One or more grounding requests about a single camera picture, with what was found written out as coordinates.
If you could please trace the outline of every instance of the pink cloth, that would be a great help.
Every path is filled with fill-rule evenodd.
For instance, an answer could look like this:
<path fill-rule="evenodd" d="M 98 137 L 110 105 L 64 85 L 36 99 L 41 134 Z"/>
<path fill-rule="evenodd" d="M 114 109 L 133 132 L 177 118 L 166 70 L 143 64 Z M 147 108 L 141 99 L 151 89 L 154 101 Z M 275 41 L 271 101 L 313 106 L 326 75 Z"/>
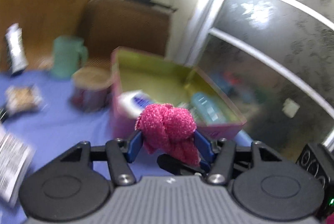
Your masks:
<path fill-rule="evenodd" d="M 193 139 L 196 123 L 187 109 L 168 103 L 150 104 L 138 117 L 136 129 L 142 131 L 148 153 L 162 149 L 188 165 L 199 165 Z"/>
<path fill-rule="evenodd" d="M 326 224 L 334 224 L 334 214 L 331 214 L 326 218 Z"/>

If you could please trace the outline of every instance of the table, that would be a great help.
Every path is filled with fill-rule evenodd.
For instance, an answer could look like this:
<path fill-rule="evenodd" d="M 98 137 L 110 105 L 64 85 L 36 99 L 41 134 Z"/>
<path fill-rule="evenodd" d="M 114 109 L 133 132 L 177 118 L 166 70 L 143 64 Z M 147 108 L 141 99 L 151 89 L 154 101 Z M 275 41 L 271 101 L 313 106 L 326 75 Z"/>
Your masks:
<path fill-rule="evenodd" d="M 109 109 L 93 113 L 83 113 L 69 103 L 73 85 L 70 80 L 56 80 L 46 71 L 27 71 L 17 77 L 0 74 L 0 104 L 5 102 L 4 93 L 10 86 L 36 85 L 42 93 L 45 107 L 36 113 L 23 113 L 11 117 L 4 127 L 32 145 L 36 153 L 28 172 L 34 172 L 57 157 L 68 148 L 82 140 L 88 140 L 92 146 L 104 145 L 111 138 Z M 244 133 L 235 139 L 240 145 L 247 145 L 250 140 Z M 166 176 L 170 173 L 160 169 L 156 159 L 161 152 L 148 155 L 142 149 L 131 164 L 137 180 L 143 175 Z M 110 179 L 106 162 L 94 162 L 94 170 Z M 19 224 L 26 216 L 19 203 L 11 209 L 0 203 L 0 223 Z"/>

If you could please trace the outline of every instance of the screw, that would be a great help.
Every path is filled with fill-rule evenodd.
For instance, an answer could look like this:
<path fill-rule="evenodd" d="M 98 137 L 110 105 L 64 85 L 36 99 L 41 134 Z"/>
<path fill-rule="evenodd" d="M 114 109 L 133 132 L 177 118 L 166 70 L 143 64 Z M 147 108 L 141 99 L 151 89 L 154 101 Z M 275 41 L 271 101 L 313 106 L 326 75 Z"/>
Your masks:
<path fill-rule="evenodd" d="M 118 181 L 121 185 L 128 185 L 134 182 L 133 178 L 129 174 L 121 174 L 118 176 Z"/>
<path fill-rule="evenodd" d="M 222 174 L 212 174 L 209 176 L 208 182 L 214 185 L 220 185 L 225 182 L 225 177 Z"/>

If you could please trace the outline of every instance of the green mug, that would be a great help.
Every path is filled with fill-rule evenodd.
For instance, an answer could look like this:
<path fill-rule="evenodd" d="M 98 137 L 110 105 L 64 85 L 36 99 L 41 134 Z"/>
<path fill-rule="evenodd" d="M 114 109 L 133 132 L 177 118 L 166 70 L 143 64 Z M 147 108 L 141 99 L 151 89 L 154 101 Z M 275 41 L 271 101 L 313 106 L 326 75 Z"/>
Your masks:
<path fill-rule="evenodd" d="M 59 36 L 53 41 L 53 68 L 51 74 L 57 78 L 70 78 L 88 59 L 88 49 L 83 38 Z"/>

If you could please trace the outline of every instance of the blue bottle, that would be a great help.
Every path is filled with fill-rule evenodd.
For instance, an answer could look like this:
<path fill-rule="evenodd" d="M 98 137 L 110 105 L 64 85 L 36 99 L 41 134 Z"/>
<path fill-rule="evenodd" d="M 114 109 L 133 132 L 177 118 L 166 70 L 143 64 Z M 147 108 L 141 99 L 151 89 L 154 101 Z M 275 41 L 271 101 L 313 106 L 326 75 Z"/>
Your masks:
<path fill-rule="evenodd" d="M 197 114 L 207 125 L 223 124 L 227 122 L 221 109 L 205 93 L 195 93 L 191 97 L 191 104 L 196 108 Z"/>

